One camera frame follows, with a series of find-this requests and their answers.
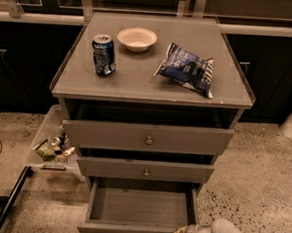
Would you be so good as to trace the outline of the grey bottom drawer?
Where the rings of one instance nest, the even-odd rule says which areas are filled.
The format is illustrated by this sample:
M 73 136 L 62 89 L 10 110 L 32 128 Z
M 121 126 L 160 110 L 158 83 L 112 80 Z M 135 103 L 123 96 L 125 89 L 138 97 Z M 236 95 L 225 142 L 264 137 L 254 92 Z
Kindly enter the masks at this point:
M 197 186 L 192 183 L 93 179 L 81 233 L 173 233 L 196 224 Z

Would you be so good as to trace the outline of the grey drawer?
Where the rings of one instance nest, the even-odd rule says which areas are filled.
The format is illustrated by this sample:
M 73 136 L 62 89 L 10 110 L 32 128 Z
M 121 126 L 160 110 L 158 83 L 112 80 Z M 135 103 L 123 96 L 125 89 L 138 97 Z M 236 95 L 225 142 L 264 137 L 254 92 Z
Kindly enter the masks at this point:
M 146 125 L 89 120 L 64 120 L 74 145 L 145 152 L 220 155 L 234 130 L 189 126 Z
M 173 233 L 196 224 L 197 186 L 192 183 L 93 179 L 81 233 Z
M 78 167 L 87 177 L 127 178 L 205 183 L 214 171 L 213 165 L 130 160 L 102 157 L 80 157 Z

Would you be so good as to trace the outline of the grey middle drawer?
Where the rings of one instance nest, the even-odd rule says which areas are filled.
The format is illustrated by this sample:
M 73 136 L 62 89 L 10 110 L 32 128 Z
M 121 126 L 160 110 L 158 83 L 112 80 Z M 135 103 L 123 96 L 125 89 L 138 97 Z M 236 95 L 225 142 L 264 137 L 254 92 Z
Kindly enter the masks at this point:
M 214 171 L 213 165 L 130 160 L 102 157 L 80 157 L 78 167 L 87 177 L 127 178 L 205 183 Z

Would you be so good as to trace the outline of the grey drawer cabinet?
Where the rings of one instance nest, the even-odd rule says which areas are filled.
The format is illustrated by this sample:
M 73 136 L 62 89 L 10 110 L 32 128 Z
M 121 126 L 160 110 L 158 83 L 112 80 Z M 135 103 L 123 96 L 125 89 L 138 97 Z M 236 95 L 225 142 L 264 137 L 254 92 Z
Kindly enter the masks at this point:
M 128 27 L 154 31 L 158 36 L 156 44 L 134 54 L 116 43 L 116 71 L 106 77 L 97 75 L 93 70 L 93 36 L 98 33 L 115 36 Z M 227 41 L 213 20 L 96 13 L 54 78 L 52 94 L 59 99 L 64 120 L 233 130 L 255 98 Z M 215 60 L 212 99 L 155 74 L 171 42 Z M 214 166 L 219 156 L 75 146 L 78 159 L 101 157 Z

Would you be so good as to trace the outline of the grey top drawer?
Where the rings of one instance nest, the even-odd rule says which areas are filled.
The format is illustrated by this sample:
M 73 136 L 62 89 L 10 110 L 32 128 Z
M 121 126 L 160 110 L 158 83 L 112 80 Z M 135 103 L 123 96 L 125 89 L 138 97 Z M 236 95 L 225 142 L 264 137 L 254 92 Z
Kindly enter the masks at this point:
M 74 145 L 145 152 L 220 155 L 234 130 L 189 126 L 146 125 L 89 120 L 64 120 Z

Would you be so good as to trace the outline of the clear plastic bin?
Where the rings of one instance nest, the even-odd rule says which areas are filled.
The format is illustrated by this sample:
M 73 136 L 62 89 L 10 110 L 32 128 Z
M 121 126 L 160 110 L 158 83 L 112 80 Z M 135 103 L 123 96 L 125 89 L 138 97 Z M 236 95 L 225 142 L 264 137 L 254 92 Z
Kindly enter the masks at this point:
M 29 167 L 39 167 L 44 170 L 58 171 L 77 168 L 76 148 L 67 137 L 67 133 L 62 125 L 63 120 L 64 114 L 61 107 L 58 104 L 52 106 L 31 143 L 31 148 L 26 162 Z M 42 158 L 34 152 L 34 149 L 44 141 L 49 143 L 49 140 L 56 136 L 61 138 L 62 141 L 61 145 L 50 145 L 54 150 L 56 157 L 50 162 L 44 162 Z

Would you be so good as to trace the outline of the green wrapper in bin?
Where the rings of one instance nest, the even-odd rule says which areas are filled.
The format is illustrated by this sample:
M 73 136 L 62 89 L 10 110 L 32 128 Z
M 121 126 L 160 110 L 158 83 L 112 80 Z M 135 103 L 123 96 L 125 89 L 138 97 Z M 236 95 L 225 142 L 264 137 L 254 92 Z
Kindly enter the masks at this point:
M 47 141 L 35 147 L 34 152 L 39 155 L 44 162 L 50 162 L 56 157 L 54 150 Z

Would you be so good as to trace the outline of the blue chip bag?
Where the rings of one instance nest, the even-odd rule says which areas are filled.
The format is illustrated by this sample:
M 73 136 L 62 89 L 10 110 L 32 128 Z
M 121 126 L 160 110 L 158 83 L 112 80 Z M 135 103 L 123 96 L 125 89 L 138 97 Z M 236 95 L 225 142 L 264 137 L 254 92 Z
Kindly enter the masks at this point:
M 186 49 L 171 42 L 155 74 L 171 78 L 185 88 L 202 92 L 209 99 L 213 98 L 210 86 L 213 78 L 215 61 L 198 57 Z

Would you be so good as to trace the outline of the white paper bowl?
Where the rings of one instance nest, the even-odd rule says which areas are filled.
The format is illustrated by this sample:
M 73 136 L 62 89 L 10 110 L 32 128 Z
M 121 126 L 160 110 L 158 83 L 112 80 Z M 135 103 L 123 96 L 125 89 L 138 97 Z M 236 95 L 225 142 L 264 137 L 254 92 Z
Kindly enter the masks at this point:
M 127 28 L 118 33 L 117 39 L 129 51 L 144 52 L 155 44 L 158 36 L 146 28 Z

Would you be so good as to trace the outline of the blue soda can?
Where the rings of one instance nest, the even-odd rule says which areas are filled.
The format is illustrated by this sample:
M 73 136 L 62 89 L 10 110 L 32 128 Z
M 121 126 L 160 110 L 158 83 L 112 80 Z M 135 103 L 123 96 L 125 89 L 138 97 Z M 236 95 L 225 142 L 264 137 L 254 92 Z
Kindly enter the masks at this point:
M 98 75 L 108 76 L 116 70 L 114 42 L 110 35 L 98 34 L 93 37 L 94 69 Z

